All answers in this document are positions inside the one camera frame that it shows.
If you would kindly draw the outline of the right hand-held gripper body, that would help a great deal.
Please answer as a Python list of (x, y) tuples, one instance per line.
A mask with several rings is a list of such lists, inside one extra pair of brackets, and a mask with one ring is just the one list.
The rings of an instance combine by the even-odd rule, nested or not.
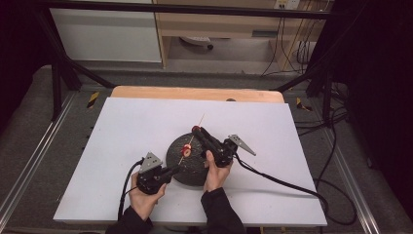
[(212, 139), (212, 145), (214, 146), (213, 155), (215, 157), (215, 164), (218, 167), (228, 166), (233, 161), (233, 158), (237, 156), (239, 148), (253, 156), (256, 155), (238, 135), (229, 135), (223, 141), (219, 141), (214, 137)]

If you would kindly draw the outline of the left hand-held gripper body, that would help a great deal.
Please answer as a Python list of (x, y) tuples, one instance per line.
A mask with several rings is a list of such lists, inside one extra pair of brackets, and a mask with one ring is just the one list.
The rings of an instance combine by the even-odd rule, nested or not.
[(138, 171), (137, 188), (145, 194), (156, 194), (167, 183), (169, 169), (163, 167), (163, 161), (152, 152), (148, 152)]

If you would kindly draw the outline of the black round plate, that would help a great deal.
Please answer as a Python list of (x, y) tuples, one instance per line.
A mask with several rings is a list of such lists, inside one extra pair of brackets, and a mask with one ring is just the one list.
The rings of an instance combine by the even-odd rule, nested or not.
[[(185, 144), (191, 144), (191, 153), (188, 157), (182, 157), (182, 148)], [(179, 166), (179, 172), (173, 176), (178, 182), (188, 186), (203, 186), (207, 178), (208, 168), (205, 167), (205, 151), (192, 134), (178, 137), (167, 151), (166, 164), (169, 168)]]

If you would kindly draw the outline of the person's left hand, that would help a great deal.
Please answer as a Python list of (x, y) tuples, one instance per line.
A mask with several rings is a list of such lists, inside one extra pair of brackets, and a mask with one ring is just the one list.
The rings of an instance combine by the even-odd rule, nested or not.
[(134, 188), (137, 183), (138, 173), (131, 176), (131, 191), (129, 192), (130, 203), (133, 210), (144, 221), (148, 219), (153, 212), (158, 200), (161, 199), (165, 193), (167, 185), (164, 183), (156, 194), (148, 195)]

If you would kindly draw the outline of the person's right hand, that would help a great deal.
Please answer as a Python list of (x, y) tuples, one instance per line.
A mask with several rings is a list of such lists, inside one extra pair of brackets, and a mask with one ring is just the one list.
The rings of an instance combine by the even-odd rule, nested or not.
[(223, 168), (217, 167), (212, 152), (208, 150), (206, 152), (206, 167), (208, 172), (204, 184), (204, 192), (211, 192), (223, 186), (231, 172), (232, 163)]

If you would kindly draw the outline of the wooden table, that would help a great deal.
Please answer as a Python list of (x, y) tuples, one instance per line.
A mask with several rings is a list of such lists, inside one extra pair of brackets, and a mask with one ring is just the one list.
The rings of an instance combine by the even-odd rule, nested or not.
[(249, 102), (284, 103), (280, 92), (257, 91), (250, 89), (206, 89), (179, 87), (118, 86), (113, 89), (112, 98), (163, 98), (199, 99)]

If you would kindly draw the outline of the white board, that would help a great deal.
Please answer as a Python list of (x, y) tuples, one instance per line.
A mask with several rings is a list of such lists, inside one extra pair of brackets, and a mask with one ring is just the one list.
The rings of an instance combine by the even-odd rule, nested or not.
[(240, 150), (254, 170), (235, 164), (224, 184), (244, 224), (326, 224), (287, 104), (120, 97), (104, 103), (54, 219), (116, 220), (130, 167), (148, 152), (165, 158), (172, 142), (196, 124), (218, 139), (238, 135), (256, 153)]

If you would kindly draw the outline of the yellow black tape strip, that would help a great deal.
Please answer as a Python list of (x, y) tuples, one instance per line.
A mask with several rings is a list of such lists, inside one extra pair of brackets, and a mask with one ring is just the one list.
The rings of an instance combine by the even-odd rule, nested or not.
[(306, 110), (306, 111), (313, 111), (313, 108), (311, 106), (303, 104), (300, 97), (296, 98), (296, 107), (299, 108), (299, 109)]
[(99, 96), (99, 92), (94, 92), (94, 93), (91, 95), (91, 97), (90, 97), (90, 99), (89, 99), (89, 101), (88, 101), (88, 104), (87, 104), (87, 108), (88, 108), (88, 109), (94, 107), (95, 101), (97, 100), (98, 96)]

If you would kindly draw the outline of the white foot with black caster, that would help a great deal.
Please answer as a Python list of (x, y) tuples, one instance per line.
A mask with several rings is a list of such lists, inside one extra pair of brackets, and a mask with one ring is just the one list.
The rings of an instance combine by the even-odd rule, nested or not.
[(208, 50), (213, 49), (213, 45), (208, 37), (181, 37), (181, 40), (192, 45), (206, 47)]

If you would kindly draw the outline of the light wooden shelf unit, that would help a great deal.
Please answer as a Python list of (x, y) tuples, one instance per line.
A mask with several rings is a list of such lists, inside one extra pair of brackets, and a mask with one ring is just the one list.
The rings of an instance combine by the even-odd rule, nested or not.
[[(155, 4), (241, 7), (275, 9), (276, 0), (152, 0)], [(327, 12), (334, 0), (300, 0), (296, 10)], [(218, 15), (186, 15), (157, 13), (162, 63), (168, 63), (170, 40), (173, 37), (258, 38), (268, 39), (276, 53), (279, 69), (292, 67), (295, 47), (319, 39), (324, 26), (321, 19), (279, 19)]]

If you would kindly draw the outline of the white cabinet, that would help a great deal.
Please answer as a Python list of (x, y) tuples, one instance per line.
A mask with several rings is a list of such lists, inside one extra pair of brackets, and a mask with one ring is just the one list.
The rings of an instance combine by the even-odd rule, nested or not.
[(51, 13), (72, 59), (162, 61), (153, 13), (66, 9)]

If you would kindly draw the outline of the black curtain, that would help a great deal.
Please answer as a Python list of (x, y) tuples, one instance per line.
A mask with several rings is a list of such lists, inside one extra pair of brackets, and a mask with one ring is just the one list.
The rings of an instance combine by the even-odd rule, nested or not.
[(326, 58), (367, 152), (413, 220), (413, 0), (334, 0), (311, 62)]
[(0, 0), (0, 133), (21, 104), (33, 74), (49, 62), (29, 1)]

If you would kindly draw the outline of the aluminium floor rail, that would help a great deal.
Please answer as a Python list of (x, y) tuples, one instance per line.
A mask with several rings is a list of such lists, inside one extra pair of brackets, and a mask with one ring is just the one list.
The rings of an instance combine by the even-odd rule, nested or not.
[(11, 218), (16, 206), (19, 203), (26, 187), (28, 186), (33, 175), (37, 171), (43, 157), (47, 153), (51, 143), (53, 142), (60, 126), (62, 125), (67, 113), (69, 112), (74, 98), (77, 96), (77, 92), (70, 92), (65, 98), (61, 108), (61, 112), (57, 115), (56, 119), (51, 122), (48, 129), (42, 135), (36, 148), (30, 155), (28, 162), (25, 164), (22, 172), (20, 173), (17, 181), (12, 187), (11, 191), (7, 195), (5, 201), (0, 206), (0, 230), (4, 229), (7, 222)]
[(345, 108), (343, 106), (332, 107), (328, 104), (326, 112), (323, 112), (322, 101), (316, 98), (311, 98), (310, 104), (314, 108), (317, 117), (324, 124), (326, 124), (326, 127), (322, 130), (322, 132), (331, 147), (332, 160), (334, 161), (338, 173), (344, 183), (347, 195), (351, 198), (355, 205), (357, 219), (364, 234), (381, 234), (380, 228), (369, 206), (367, 205), (366, 199), (361, 192), (356, 177), (352, 173), (350, 166), (348, 165), (339, 146), (335, 125), (338, 123), (338, 119), (345, 115)]

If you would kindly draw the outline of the black metal frame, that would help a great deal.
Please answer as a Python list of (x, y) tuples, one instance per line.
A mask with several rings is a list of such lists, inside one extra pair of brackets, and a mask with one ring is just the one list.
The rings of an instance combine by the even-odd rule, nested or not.
[(30, 2), (31, 10), (40, 24), (49, 54), (53, 58), (53, 90), (54, 90), (54, 116), (61, 111), (61, 93), (59, 77), (62, 77), (70, 90), (79, 90), (82, 84), (74, 71), (86, 75), (105, 88), (113, 89), (115, 84), (94, 74), (83, 65), (74, 61), (64, 51), (58, 33), (51, 29), (49, 22), (44, 17), (44, 12), (53, 9), (70, 10), (92, 10), (92, 11), (115, 11), (115, 12), (140, 12), (140, 13), (168, 13), (186, 15), (218, 15), (237, 17), (261, 17), (261, 18), (284, 18), (284, 19), (311, 19), (311, 20), (334, 20), (343, 17), (343, 13), (310, 12), (298, 10), (266, 10), (259, 8), (218, 7), (218, 6), (196, 6), (176, 4), (153, 4), (153, 3), (125, 3), (125, 2), (103, 2), (85, 0), (33, 0)]

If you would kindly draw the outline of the white wall socket strip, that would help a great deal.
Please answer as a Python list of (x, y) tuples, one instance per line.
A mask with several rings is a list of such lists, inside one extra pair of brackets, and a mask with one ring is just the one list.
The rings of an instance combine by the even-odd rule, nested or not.
[(296, 10), (300, 0), (276, 0), (274, 8), (281, 10)]

